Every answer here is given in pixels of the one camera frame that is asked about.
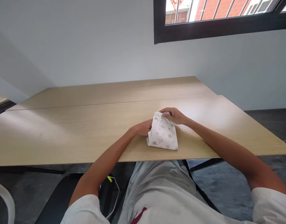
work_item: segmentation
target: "white cable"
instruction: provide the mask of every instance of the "white cable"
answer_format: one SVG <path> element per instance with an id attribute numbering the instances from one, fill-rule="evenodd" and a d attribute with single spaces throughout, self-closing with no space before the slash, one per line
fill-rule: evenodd
<path id="1" fill-rule="evenodd" d="M 110 178 L 113 178 L 115 180 L 115 182 L 116 182 L 116 185 L 117 185 L 117 188 L 118 188 L 118 195 L 117 195 L 117 198 L 116 198 L 116 201 L 115 201 L 114 208 L 113 208 L 112 212 L 106 217 L 106 219 L 108 219 L 111 216 L 111 214 L 113 213 L 113 211 L 115 210 L 115 207 L 116 207 L 116 204 L 117 204 L 117 200 L 118 200 L 118 197 L 119 197 L 119 193 L 120 193 L 120 189 L 119 189 L 119 186 L 117 184 L 116 179 L 114 177 L 111 177 L 111 176 L 110 176 Z"/>
<path id="2" fill-rule="evenodd" d="M 9 191 L 0 184 L 0 196 L 4 200 L 8 210 L 8 224 L 14 224 L 15 206 L 14 201 Z"/>

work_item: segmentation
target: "window bar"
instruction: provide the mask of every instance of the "window bar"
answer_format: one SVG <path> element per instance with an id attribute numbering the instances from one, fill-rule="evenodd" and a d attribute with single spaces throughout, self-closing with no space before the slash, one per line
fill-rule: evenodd
<path id="1" fill-rule="evenodd" d="M 177 17 L 178 17 L 178 9 L 179 9 L 179 1 L 177 1 L 177 8 L 176 8 L 176 14 L 175 14 L 175 23 L 177 23 Z"/>
<path id="2" fill-rule="evenodd" d="M 262 0 L 260 0 L 260 2 L 258 3 L 258 5 L 257 5 L 256 9 L 254 10 L 253 14 L 255 14 L 258 11 L 259 7 L 261 6 L 261 3 L 262 3 Z"/>
<path id="3" fill-rule="evenodd" d="M 218 5 L 217 5 L 217 8 L 215 9 L 215 12 L 214 12 L 214 15 L 213 15 L 213 18 L 212 18 L 212 19 L 215 19 L 215 16 L 217 15 L 218 8 L 220 7 L 221 1 L 222 1 L 222 0 L 218 0 Z"/>
<path id="4" fill-rule="evenodd" d="M 206 4 L 207 4 L 207 0 L 205 0 L 205 2 L 204 2 L 204 6 L 203 6 L 202 13 L 201 13 L 200 21 L 201 21 L 201 20 L 202 20 L 202 18 L 203 18 L 203 15 L 204 15 L 204 11 L 205 11 Z"/>
<path id="5" fill-rule="evenodd" d="M 187 22 L 190 20 L 190 13 L 191 13 L 191 11 L 192 11 L 193 1 L 194 1 L 194 0 L 192 0 L 192 2 L 191 2 L 191 4 L 190 4 L 190 10 L 189 10 L 189 16 L 188 16 L 188 18 L 187 18 Z"/>
<path id="6" fill-rule="evenodd" d="M 253 7 L 254 7 L 254 6 L 251 6 L 251 7 L 249 8 L 249 10 L 248 10 L 248 12 L 246 13 L 246 15 L 249 15 L 249 14 L 250 14 L 250 12 L 251 12 L 251 10 L 252 10 Z"/>
<path id="7" fill-rule="evenodd" d="M 227 12 L 226 18 L 229 16 L 230 11 L 231 11 L 231 9 L 232 9 L 232 7 L 233 7 L 233 5 L 234 5 L 234 2 L 235 2 L 235 0 L 232 0 L 232 3 L 231 3 L 231 5 L 230 5 L 230 7 L 229 7 L 229 10 L 228 10 L 228 12 Z"/>
<path id="8" fill-rule="evenodd" d="M 241 12 L 240 12 L 240 14 L 239 14 L 239 16 L 242 15 L 243 11 L 245 10 L 246 6 L 248 5 L 248 2 L 249 2 L 249 0 L 246 0 L 245 5 L 243 6 L 243 8 L 242 8 L 242 10 L 241 10 Z"/>

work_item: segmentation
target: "shirt sleeve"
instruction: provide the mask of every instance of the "shirt sleeve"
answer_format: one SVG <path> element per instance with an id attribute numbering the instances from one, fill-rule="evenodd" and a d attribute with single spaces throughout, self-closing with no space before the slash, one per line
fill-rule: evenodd
<path id="1" fill-rule="evenodd" d="M 254 188 L 253 222 L 260 224 L 286 224 L 286 195 L 268 188 Z"/>
<path id="2" fill-rule="evenodd" d="M 96 195 L 89 194 L 75 201 L 65 212 L 61 224 L 110 224 L 102 215 L 99 199 Z"/>

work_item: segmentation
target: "hand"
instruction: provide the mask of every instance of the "hand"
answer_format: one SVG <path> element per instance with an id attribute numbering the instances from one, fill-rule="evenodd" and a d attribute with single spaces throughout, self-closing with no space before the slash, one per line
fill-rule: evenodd
<path id="1" fill-rule="evenodd" d="M 160 113 L 164 112 L 170 112 L 169 114 L 162 114 L 163 117 L 168 118 L 170 121 L 172 121 L 175 124 L 185 124 L 189 118 L 186 117 L 183 113 L 181 113 L 177 108 L 175 107 L 166 107 L 159 111 Z"/>
<path id="2" fill-rule="evenodd" d="M 148 132 L 150 132 L 151 129 L 151 124 L 152 124 L 152 119 L 136 124 L 131 128 L 138 135 L 148 136 Z"/>

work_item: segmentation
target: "finger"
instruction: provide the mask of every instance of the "finger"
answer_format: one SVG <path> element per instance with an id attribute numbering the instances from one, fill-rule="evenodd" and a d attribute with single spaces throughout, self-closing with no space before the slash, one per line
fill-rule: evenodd
<path id="1" fill-rule="evenodd" d="M 170 111 L 170 110 L 171 110 L 170 107 L 166 107 L 166 108 L 164 108 L 164 109 L 161 109 L 159 112 L 160 112 L 160 113 L 164 113 L 164 112 L 167 112 L 167 111 Z"/>
<path id="2" fill-rule="evenodd" d="M 168 118 L 169 120 L 172 118 L 172 116 L 169 115 L 169 114 L 162 114 L 162 116 L 165 117 L 165 118 Z"/>

